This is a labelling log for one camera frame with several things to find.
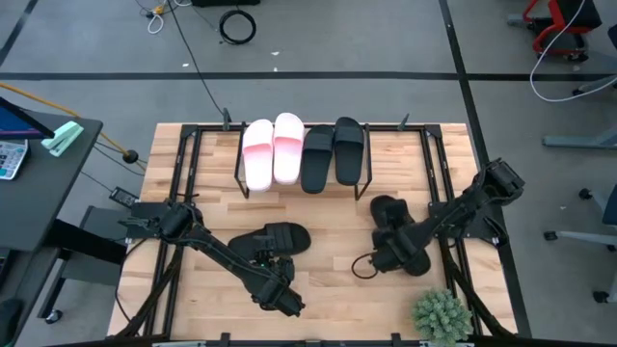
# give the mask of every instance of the black sandal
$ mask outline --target black sandal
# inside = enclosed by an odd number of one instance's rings
[[[272,236],[275,256],[290,256],[306,251],[310,247],[309,232],[295,223],[270,223],[229,240],[228,246],[245,259],[254,259],[258,241],[256,236]]]
[[[357,121],[339,118],[335,124],[336,180],[347,186],[358,184],[362,175],[364,131]]]
[[[373,216],[377,230],[371,234],[375,249],[383,246],[394,236],[394,231],[415,223],[409,214],[407,203],[389,196],[379,196],[370,202],[370,214]],[[420,251],[416,260],[403,270],[412,276],[422,276],[431,269],[431,258],[426,250]]]
[[[332,161],[332,143],[335,132],[329,125],[316,125],[308,131],[302,149],[300,185],[310,194],[323,192]]]

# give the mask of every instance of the pink and white slide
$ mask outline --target pink and white slide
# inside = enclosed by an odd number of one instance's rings
[[[293,114],[281,113],[274,125],[274,178],[280,184],[294,184],[300,175],[305,126]]]
[[[242,136],[242,155],[247,187],[254,192],[265,192],[272,185],[272,122],[256,120]]]

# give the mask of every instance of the white cable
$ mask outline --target white cable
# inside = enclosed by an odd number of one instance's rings
[[[559,39],[559,37],[561,36],[561,34],[565,33],[566,30],[568,30],[568,28],[570,28],[570,26],[572,25],[572,23],[575,22],[575,20],[578,17],[578,14],[580,13],[580,11],[582,10],[582,7],[585,5],[585,2],[587,0],[582,0],[582,2],[580,3],[580,7],[578,8],[578,11],[575,13],[575,15],[572,17],[572,20],[570,20],[570,23],[568,23],[568,25],[566,25],[565,28],[563,28],[563,30],[557,34],[557,36],[552,39],[552,41],[549,43],[549,45],[544,49],[544,52],[542,52],[542,55],[540,56],[540,59],[538,59],[538,63],[536,63],[536,66],[533,67],[533,69],[531,70],[531,73],[529,74],[529,83],[531,84],[531,88],[533,89],[533,92],[538,95],[538,97],[540,97],[541,99],[547,101],[547,102],[564,102],[564,101],[570,101],[570,100],[574,100],[576,98],[582,97],[582,96],[586,96],[589,95],[591,93],[595,93],[595,92],[599,92],[601,90],[603,90],[604,88],[608,87],[608,86],[612,86],[615,83],[617,83],[617,77],[615,77],[615,79],[613,79],[612,81],[606,83],[605,85],[593,90],[593,91],[589,91],[586,93],[581,93],[579,95],[574,95],[574,96],[570,96],[570,97],[566,97],[566,98],[562,98],[562,99],[550,99],[544,96],[541,96],[538,91],[536,90],[536,86],[533,84],[533,74],[536,72],[536,69],[538,68],[538,66],[540,65],[540,63],[542,63],[542,60],[544,59],[544,56],[547,54],[547,52],[549,52],[550,47],[552,46],[553,43],[555,43],[557,41],[557,39]]]
[[[192,1],[187,2],[186,4],[182,4],[182,0],[174,0],[175,4],[178,5],[179,7],[187,7],[187,6],[191,6],[193,5]]]
[[[150,23],[148,24],[148,32],[154,35],[154,34],[158,34],[161,30],[163,30],[163,26],[165,25],[165,20],[163,20],[162,16],[160,16],[160,15],[158,15],[156,13],[153,13],[152,15],[153,15],[153,17],[150,20]],[[161,26],[159,26],[158,29],[153,31],[152,30],[152,23],[154,23],[154,21],[156,19],[160,19],[161,20]]]

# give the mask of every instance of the green succulent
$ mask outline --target green succulent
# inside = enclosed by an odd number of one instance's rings
[[[424,293],[414,305],[412,317],[420,336],[442,347],[467,340],[473,331],[471,312],[449,290],[431,289]]]

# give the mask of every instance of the office chair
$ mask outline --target office chair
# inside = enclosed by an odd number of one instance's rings
[[[612,28],[608,29],[608,37],[610,38],[611,42],[613,43],[613,45],[615,46],[615,49],[617,49],[617,25],[614,25]],[[575,90],[572,91],[572,95],[579,95],[582,93],[587,93],[589,91],[593,91],[603,85],[605,85],[606,83],[614,80],[617,77],[617,74],[611,75],[611,76],[607,76],[605,78],[599,79],[597,81],[593,81],[587,84],[584,84],[578,88],[576,88]],[[613,85],[614,89],[617,89],[617,83]]]
[[[602,223],[604,225],[615,228],[617,231],[617,185],[613,188],[612,193],[608,200],[602,197],[597,192],[592,192],[587,188],[583,188],[578,192],[578,196],[583,200],[593,199],[603,212]],[[589,241],[594,243],[600,243],[606,245],[609,251],[615,252],[615,245],[617,245],[617,235],[600,235],[587,232],[573,232],[573,231],[546,231],[544,238],[547,241],[555,241],[559,237],[573,238],[576,240]],[[613,277],[613,282],[608,292],[594,291],[594,300],[601,303],[617,303],[617,273]]]
[[[617,49],[617,25],[608,29],[608,36]],[[572,94],[579,95],[596,90],[615,78],[617,78],[617,74],[584,84],[573,90]],[[613,85],[613,88],[617,89],[617,83]],[[617,125],[613,125],[595,136],[545,136],[542,138],[542,145],[546,147],[617,149]]]

